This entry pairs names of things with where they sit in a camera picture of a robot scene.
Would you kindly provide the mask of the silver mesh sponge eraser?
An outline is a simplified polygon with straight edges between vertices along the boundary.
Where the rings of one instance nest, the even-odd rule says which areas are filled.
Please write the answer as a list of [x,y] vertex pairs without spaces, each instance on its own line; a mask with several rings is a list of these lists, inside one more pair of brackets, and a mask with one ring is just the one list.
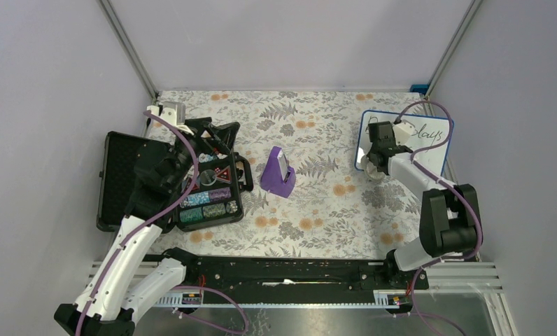
[[378,170],[372,162],[369,161],[368,157],[364,155],[360,162],[361,168],[367,177],[373,181],[380,182],[385,179],[386,174]]

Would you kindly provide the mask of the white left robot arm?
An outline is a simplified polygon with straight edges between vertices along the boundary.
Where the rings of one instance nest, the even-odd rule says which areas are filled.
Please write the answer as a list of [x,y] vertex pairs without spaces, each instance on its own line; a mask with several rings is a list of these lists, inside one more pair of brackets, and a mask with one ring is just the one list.
[[148,249],[170,231],[172,211],[192,191],[204,168],[201,154],[227,155],[239,131],[238,122],[215,126],[210,117],[187,120],[181,127],[160,117],[175,142],[140,138],[125,162],[133,188],[120,214],[112,247],[94,278],[72,304],[61,304],[54,320],[68,335],[132,335],[144,312],[175,285],[189,288],[199,278],[197,266],[167,258],[154,274],[130,288]]

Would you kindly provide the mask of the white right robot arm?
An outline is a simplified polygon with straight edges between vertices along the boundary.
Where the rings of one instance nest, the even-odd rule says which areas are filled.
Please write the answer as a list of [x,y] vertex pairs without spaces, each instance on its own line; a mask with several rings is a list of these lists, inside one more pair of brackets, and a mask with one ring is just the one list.
[[483,242],[476,190],[436,175],[418,159],[415,151],[397,140],[402,123],[372,122],[371,146],[364,156],[368,174],[389,176],[421,200],[419,234],[412,242],[391,251],[383,279],[401,288],[411,271],[449,259],[454,253],[473,257]]

